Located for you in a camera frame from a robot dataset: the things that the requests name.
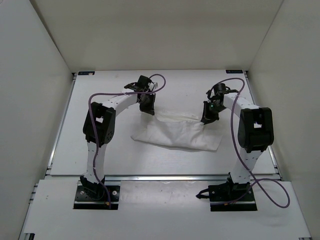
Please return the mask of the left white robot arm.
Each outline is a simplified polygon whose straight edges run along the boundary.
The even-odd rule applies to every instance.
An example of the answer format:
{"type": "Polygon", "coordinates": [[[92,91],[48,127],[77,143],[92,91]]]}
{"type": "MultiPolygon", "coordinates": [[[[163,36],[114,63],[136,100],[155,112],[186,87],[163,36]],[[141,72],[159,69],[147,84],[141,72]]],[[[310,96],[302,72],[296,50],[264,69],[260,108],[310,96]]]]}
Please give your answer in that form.
{"type": "Polygon", "coordinates": [[[83,133],[88,147],[87,167],[80,177],[82,185],[93,199],[104,195],[104,161],[107,145],[115,134],[116,117],[130,106],[139,104],[143,113],[155,114],[155,99],[158,84],[141,75],[137,82],[124,86],[117,93],[94,93],[88,100],[88,113],[83,133]]]}

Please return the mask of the white pleated skirt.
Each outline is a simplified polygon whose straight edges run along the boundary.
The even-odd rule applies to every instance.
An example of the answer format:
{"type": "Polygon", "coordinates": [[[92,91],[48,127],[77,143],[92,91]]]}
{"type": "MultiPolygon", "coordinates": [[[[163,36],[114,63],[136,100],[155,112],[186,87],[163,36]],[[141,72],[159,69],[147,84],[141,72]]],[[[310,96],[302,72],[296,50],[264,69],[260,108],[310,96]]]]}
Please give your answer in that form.
{"type": "Polygon", "coordinates": [[[169,149],[217,151],[223,138],[220,125],[204,124],[197,115],[160,110],[142,113],[131,139],[169,149]]]}

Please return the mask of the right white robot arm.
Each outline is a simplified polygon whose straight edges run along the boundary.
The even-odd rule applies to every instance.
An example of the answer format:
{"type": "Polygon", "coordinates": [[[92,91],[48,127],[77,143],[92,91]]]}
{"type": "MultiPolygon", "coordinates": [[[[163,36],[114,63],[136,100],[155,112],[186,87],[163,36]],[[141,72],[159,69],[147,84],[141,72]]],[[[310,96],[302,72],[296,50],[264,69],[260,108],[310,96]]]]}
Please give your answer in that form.
{"type": "Polygon", "coordinates": [[[242,188],[250,184],[258,158],[274,142],[272,111],[251,103],[224,83],[215,84],[206,94],[208,100],[203,102],[202,123],[219,120],[219,113],[225,109],[231,110],[232,117],[239,118],[237,137],[231,136],[234,145],[240,148],[236,153],[238,162],[228,174],[228,185],[224,187],[226,198],[236,200],[242,195],[242,188]]]}

